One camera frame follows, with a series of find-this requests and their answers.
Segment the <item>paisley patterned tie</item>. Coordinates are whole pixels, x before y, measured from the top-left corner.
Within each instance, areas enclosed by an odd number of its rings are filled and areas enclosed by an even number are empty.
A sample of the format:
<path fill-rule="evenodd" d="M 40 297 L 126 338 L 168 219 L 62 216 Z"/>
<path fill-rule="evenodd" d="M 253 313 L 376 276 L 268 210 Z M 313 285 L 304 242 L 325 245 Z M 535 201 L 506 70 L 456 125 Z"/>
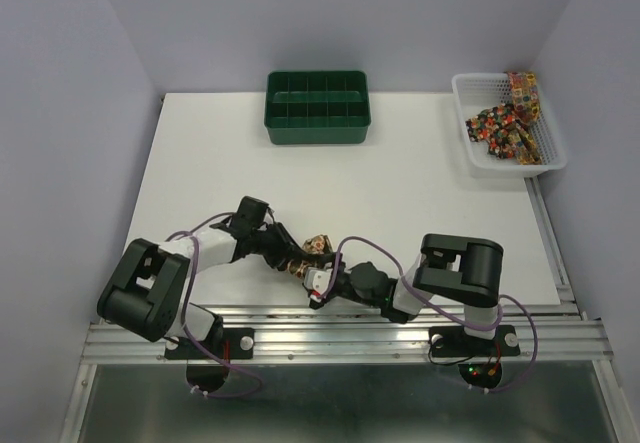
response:
<path fill-rule="evenodd" d="M 309 267 L 315 267 L 314 256 L 322 253 L 334 252 L 329 237 L 325 234 L 319 234 L 307 239 L 301 248 L 306 252 L 306 257 L 302 261 L 292 261 L 289 265 L 287 273 L 303 279 L 306 270 Z"/>

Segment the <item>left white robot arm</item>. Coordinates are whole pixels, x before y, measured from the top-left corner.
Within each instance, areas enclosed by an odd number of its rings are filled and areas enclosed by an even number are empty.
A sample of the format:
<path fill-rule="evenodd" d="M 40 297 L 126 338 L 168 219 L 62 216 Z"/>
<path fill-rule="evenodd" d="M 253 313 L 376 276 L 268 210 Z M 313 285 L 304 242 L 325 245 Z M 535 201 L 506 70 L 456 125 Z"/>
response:
<path fill-rule="evenodd" d="M 98 315 L 150 342 L 186 343 L 199 356 L 227 357 L 223 319 L 189 301 L 202 270 L 261 256 L 277 271 L 302 275 L 314 255 L 276 221 L 269 204 L 249 196 L 162 242 L 137 238 L 126 247 L 98 302 Z"/>

